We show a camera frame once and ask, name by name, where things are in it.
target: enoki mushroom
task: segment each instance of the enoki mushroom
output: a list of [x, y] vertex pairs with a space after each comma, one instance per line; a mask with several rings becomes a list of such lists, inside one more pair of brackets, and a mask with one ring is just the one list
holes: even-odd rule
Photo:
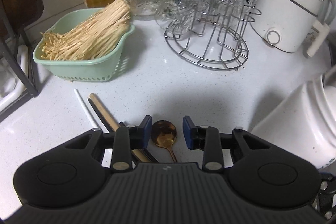
[[129, 6], [116, 0], [65, 34], [43, 34], [42, 59], [93, 60], [110, 53], [129, 28]]

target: speckled countertop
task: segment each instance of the speckled countertop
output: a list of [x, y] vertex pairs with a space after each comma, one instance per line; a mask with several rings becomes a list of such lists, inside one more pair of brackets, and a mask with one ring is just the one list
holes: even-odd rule
[[[234, 126], [251, 130], [298, 85], [330, 68], [325, 43], [307, 59], [302, 49], [288, 54], [271, 48], [248, 26], [245, 38], [250, 57], [244, 68], [210, 71], [175, 55], [154, 22], [136, 21], [135, 25], [122, 53], [128, 60], [126, 71], [110, 82], [70, 82], [38, 67], [41, 94], [0, 123], [2, 219], [20, 206], [12, 185], [16, 168], [91, 128], [74, 88], [84, 98], [96, 93], [118, 121], [139, 124], [145, 115], [151, 115], [154, 122], [171, 121], [178, 131], [173, 147], [178, 161], [200, 163], [202, 152], [189, 151], [184, 143], [184, 115], [190, 115], [196, 125], [215, 126], [220, 132], [231, 132]], [[160, 162], [171, 161], [167, 150], [152, 143], [148, 150]], [[224, 160], [231, 164], [228, 151], [224, 151]]]

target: spoon handle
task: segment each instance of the spoon handle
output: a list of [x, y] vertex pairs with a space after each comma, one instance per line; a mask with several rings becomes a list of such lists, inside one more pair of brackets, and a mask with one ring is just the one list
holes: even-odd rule
[[176, 159], [176, 157], [174, 155], [174, 152], [173, 152], [172, 148], [171, 147], [167, 148], [167, 150], [169, 151], [169, 153], [170, 153], [170, 155], [171, 155], [171, 157], [173, 159], [173, 162], [177, 162], [177, 159]]

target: rice cooker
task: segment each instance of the rice cooker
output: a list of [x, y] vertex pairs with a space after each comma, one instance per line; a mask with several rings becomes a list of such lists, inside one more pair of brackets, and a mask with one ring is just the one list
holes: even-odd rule
[[252, 23], [254, 30], [269, 44], [285, 52], [296, 52], [313, 27], [317, 37], [307, 50], [313, 56], [330, 28], [317, 20], [324, 0], [258, 0], [262, 14]]

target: green plastic basket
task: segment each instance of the green plastic basket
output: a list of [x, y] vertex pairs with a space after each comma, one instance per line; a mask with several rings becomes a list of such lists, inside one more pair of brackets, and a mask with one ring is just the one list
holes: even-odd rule
[[[47, 31], [54, 31], [60, 34], [64, 34], [79, 23], [88, 19], [93, 13], [99, 11], [101, 8], [82, 9], [71, 13], [68, 13], [60, 20], [58, 20]], [[83, 60], [83, 61], [49, 61], [41, 59], [43, 43], [42, 39], [36, 46], [33, 59], [37, 64], [43, 65], [47, 70], [57, 77], [73, 80], [73, 81], [89, 81], [89, 82], [104, 82], [108, 81], [119, 62], [121, 52], [124, 47], [125, 39], [135, 30], [135, 26], [131, 25], [127, 33], [125, 33], [118, 45], [109, 54], [97, 58], [95, 60]]]

